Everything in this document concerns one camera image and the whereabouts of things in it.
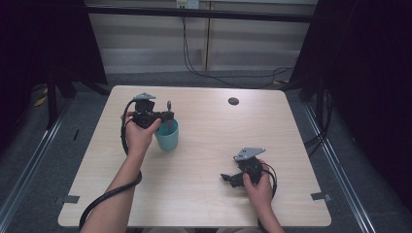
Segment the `white wall outlet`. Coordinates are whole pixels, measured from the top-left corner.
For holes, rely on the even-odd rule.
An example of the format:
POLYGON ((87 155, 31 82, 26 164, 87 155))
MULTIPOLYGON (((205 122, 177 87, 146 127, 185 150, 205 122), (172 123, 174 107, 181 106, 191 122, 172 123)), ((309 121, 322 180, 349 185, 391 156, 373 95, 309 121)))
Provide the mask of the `white wall outlet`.
POLYGON ((176 0, 178 9, 199 9, 199 0, 176 0))

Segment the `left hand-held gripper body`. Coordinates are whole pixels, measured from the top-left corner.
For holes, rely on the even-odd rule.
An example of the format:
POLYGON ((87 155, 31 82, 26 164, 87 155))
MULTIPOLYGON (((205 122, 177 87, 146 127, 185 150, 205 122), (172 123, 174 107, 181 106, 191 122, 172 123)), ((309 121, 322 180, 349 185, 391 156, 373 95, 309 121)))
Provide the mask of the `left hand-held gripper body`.
POLYGON ((135 111, 132 121, 141 128, 150 127, 156 119, 161 118, 161 112, 154 112, 155 97, 149 93, 141 93, 133 98, 135 102, 135 111))

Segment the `black stand leg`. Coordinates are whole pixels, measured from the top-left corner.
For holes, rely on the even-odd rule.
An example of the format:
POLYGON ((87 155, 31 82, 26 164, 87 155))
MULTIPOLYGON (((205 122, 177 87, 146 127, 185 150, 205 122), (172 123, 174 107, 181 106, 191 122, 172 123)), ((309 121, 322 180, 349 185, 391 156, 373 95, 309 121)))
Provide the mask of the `black stand leg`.
POLYGON ((48 75, 47 81, 48 89, 48 108, 49 108, 49 120, 48 120, 48 129, 51 129, 55 124, 58 116, 57 109, 57 99, 56 99, 56 71, 51 69, 48 75))
POLYGON ((324 137, 324 91, 324 81, 322 78, 319 78, 316 102, 316 122, 319 129, 319 137, 321 139, 324 137))

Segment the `black curtain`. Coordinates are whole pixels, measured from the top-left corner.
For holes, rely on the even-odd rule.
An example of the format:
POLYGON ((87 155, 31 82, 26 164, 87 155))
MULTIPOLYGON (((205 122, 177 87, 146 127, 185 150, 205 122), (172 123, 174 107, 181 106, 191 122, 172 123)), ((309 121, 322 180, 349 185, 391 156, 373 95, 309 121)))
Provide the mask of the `black curtain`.
POLYGON ((412 0, 318 0, 291 76, 330 91, 370 163, 412 212, 412 0))
POLYGON ((85 0, 0 0, 0 151, 35 85, 53 81, 67 96, 73 82, 107 82, 85 0))

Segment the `black horizontal bar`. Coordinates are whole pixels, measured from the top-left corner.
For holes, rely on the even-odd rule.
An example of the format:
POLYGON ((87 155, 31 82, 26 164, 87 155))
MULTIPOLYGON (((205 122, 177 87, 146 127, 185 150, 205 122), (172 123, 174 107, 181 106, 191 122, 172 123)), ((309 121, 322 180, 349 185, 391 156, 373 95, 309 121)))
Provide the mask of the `black horizontal bar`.
POLYGON ((281 15, 267 13, 244 13, 215 10, 168 9, 168 8, 134 8, 105 5, 86 5, 86 11, 92 14, 151 16, 151 17, 200 17, 218 19, 240 19, 260 21, 282 21, 310 23, 318 17, 305 15, 281 15))

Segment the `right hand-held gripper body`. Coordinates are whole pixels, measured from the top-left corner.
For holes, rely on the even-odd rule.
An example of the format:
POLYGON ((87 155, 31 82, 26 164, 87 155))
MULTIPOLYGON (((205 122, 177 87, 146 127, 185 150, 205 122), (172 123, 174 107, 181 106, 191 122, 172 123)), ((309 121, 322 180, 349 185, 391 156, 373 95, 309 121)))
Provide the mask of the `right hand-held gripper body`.
POLYGON ((242 148, 239 153, 233 157, 238 164, 240 173, 248 174, 251 182, 255 184, 258 184, 263 170, 260 161, 257 159, 257 155, 263 152, 265 152, 265 149, 242 148))

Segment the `metal floor rail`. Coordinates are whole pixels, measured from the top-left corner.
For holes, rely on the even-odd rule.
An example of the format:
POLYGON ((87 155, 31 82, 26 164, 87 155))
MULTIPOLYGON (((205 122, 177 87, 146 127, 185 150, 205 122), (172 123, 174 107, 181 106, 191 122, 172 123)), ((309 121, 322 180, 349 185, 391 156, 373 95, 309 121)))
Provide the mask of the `metal floor rail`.
POLYGON ((339 183, 339 186, 356 219, 356 222, 358 223, 358 226, 360 227, 361 232, 377 233, 369 214, 352 186, 352 183, 350 182, 331 142, 326 136, 324 136, 321 139, 320 145, 322 146, 322 150, 328 160, 331 170, 339 183))
POLYGON ((21 199, 30 185, 36 171, 38 170, 41 161, 43 160, 45 154, 47 153, 52 141, 58 132, 61 121, 66 115, 68 109, 71 107, 73 102, 72 98, 63 101, 61 111, 57 115, 55 122, 45 131, 40 143, 37 148, 32 153, 30 160, 19 176, 17 183, 13 187, 8 198, 5 200, 3 205, 0 207, 0 232, 4 233, 8 228, 20 202, 21 199))

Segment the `yellow floor scrap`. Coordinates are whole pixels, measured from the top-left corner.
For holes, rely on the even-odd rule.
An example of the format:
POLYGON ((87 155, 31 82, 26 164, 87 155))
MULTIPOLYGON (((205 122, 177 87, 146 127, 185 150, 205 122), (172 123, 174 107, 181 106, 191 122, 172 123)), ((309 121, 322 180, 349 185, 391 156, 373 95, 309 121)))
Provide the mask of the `yellow floor scrap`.
POLYGON ((37 99, 37 101, 33 104, 34 107, 39 107, 41 106, 47 99, 48 97, 48 89, 45 88, 40 97, 37 99))

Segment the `teal plastic cup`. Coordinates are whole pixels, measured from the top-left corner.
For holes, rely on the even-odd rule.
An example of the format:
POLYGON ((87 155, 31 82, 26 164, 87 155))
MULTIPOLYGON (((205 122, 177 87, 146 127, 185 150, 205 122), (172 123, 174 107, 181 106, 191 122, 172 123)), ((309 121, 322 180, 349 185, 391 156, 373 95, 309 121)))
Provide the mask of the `teal plastic cup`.
POLYGON ((179 124, 176 119, 163 122, 155 136, 159 147, 164 151, 174 150, 178 145, 179 140, 179 124))

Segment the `person's right hand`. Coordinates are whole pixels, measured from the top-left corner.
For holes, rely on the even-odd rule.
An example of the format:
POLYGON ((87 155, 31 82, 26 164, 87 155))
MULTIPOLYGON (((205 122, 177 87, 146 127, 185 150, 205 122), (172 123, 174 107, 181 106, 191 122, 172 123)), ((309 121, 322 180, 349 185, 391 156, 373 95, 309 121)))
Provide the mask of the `person's right hand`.
POLYGON ((272 213, 272 186, 269 174, 261 173, 260 180, 253 184, 247 173, 243 174, 243 181, 248 198, 259 215, 268 215, 272 213))

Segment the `person's left hand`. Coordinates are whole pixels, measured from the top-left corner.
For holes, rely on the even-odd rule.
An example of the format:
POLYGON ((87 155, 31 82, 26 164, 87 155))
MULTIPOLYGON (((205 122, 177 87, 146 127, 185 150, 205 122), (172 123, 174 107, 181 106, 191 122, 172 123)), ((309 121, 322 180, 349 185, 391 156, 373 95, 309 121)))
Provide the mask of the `person's left hand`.
POLYGON ((128 146, 128 157, 143 157, 152 142, 153 135, 161 124, 161 120, 156 119, 148 128, 141 128, 131 120, 132 112, 127 112, 125 119, 125 140, 128 146))

